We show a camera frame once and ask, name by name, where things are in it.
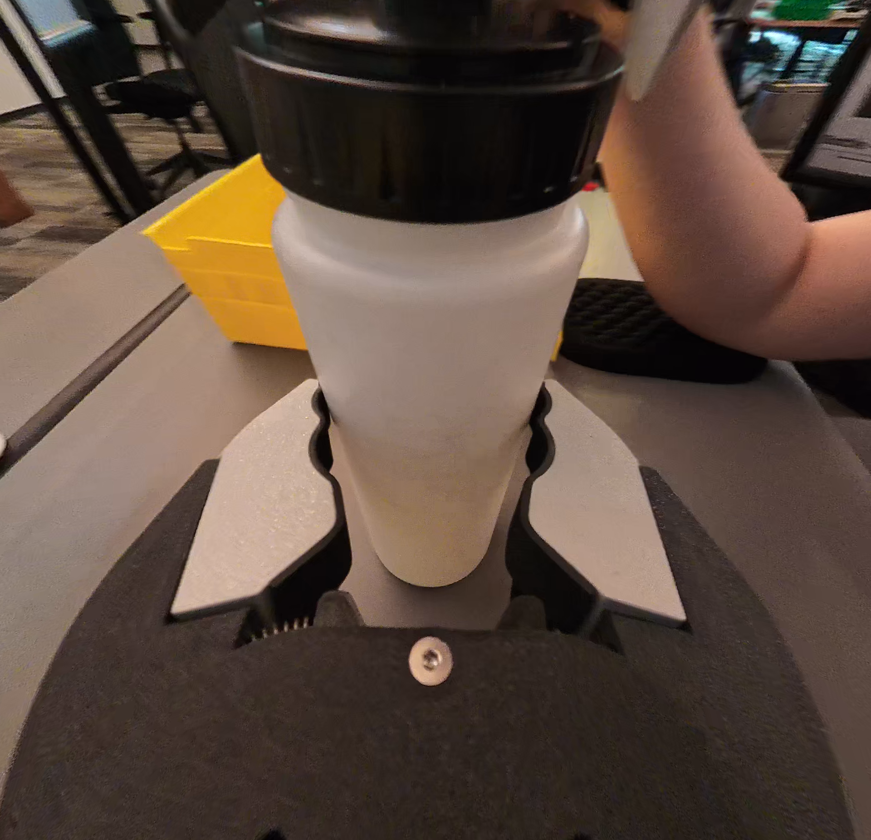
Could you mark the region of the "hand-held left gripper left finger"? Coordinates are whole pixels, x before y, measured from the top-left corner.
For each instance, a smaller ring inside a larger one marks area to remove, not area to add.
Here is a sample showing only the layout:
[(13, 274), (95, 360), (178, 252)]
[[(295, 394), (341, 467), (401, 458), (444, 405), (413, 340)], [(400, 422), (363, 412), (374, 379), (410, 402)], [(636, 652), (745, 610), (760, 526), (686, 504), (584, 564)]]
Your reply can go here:
[(255, 623), (313, 622), (350, 572), (330, 414), (300, 385), (225, 448), (171, 605), (174, 620), (230, 610)]

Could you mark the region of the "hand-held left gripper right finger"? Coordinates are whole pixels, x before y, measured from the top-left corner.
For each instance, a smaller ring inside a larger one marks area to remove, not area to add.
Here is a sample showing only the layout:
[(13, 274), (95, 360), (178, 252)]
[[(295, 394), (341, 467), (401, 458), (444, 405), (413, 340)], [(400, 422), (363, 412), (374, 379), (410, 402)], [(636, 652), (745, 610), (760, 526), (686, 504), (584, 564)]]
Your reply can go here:
[(593, 630), (605, 614), (684, 626), (629, 447), (558, 382), (543, 383), (529, 428), (528, 477), (507, 537), (512, 598), (537, 599), (550, 630)]

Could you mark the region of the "white plastic bottle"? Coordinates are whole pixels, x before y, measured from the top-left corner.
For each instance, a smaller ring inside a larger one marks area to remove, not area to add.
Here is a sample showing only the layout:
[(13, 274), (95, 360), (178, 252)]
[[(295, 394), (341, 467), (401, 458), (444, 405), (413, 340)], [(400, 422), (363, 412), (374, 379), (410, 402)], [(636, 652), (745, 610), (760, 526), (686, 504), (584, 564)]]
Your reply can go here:
[(484, 558), (589, 243), (576, 200), (397, 223), (287, 192), (272, 243), (364, 524), (402, 581)]

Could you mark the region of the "yellow plastic bin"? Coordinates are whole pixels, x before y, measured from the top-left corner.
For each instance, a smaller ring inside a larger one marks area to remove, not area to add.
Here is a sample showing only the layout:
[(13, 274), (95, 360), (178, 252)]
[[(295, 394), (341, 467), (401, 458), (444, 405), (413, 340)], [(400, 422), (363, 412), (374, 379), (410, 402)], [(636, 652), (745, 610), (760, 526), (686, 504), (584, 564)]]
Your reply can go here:
[(143, 231), (230, 342), (305, 351), (271, 229), (285, 198), (260, 155)]

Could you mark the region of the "black bottle lid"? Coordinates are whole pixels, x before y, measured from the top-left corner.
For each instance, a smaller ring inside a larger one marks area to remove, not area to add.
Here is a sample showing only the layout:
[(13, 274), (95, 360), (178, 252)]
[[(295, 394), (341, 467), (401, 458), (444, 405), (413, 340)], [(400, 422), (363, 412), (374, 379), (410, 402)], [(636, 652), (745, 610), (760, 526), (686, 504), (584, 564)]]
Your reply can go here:
[(237, 55), (259, 154), (286, 191), (427, 225), (578, 193), (623, 71), (558, 0), (278, 0)]

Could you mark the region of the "person's right forearm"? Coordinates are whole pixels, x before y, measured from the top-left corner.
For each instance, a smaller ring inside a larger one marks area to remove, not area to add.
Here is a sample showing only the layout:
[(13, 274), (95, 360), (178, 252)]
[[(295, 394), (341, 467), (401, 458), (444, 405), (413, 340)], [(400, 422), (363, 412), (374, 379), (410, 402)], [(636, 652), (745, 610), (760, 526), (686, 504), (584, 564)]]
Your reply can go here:
[(689, 331), (759, 357), (870, 356), (870, 214), (811, 222), (746, 132), (699, 11), (600, 160), (633, 260)]

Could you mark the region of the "black office chair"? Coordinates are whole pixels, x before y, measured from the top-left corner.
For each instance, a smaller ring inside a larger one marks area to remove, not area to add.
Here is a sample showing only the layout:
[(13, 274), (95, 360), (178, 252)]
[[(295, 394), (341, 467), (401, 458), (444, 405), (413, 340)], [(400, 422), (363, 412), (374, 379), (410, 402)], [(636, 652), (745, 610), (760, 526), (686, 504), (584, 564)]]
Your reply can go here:
[(230, 164), (228, 156), (191, 147), (182, 128), (185, 122), (195, 133), (203, 132), (194, 108), (204, 103), (204, 99), (189, 70), (165, 68), (131, 76), (104, 84), (103, 94), (111, 101), (105, 108), (109, 114), (160, 120), (176, 136), (179, 151), (146, 172), (146, 185), (158, 199), (166, 199), (188, 172), (202, 177)]

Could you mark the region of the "black metal stand leg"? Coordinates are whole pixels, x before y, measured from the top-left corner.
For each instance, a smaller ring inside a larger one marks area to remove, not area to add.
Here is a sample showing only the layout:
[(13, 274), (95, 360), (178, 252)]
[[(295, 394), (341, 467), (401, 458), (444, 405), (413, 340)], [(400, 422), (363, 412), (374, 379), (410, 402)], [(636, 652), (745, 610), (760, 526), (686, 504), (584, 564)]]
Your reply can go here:
[(111, 23), (83, 0), (2, 0), (2, 42), (123, 223), (155, 206), (96, 88), (122, 77)]

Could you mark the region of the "black textured pad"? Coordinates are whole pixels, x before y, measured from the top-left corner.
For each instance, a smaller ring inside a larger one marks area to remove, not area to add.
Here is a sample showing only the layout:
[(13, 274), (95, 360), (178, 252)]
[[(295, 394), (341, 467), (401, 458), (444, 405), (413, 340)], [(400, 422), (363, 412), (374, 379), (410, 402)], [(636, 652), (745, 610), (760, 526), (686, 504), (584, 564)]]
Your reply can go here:
[(639, 281), (581, 278), (565, 313), (559, 355), (629, 377), (746, 384), (767, 359), (713, 343), (667, 315)]

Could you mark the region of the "wooden furniture leg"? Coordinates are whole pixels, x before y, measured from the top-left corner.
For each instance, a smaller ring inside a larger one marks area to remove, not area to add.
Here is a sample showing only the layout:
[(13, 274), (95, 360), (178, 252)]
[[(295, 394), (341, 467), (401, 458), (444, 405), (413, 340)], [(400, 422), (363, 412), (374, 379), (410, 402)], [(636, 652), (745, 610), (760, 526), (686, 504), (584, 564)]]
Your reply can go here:
[(3, 171), (0, 174), (1, 229), (21, 224), (34, 216), (34, 210), (22, 198)]

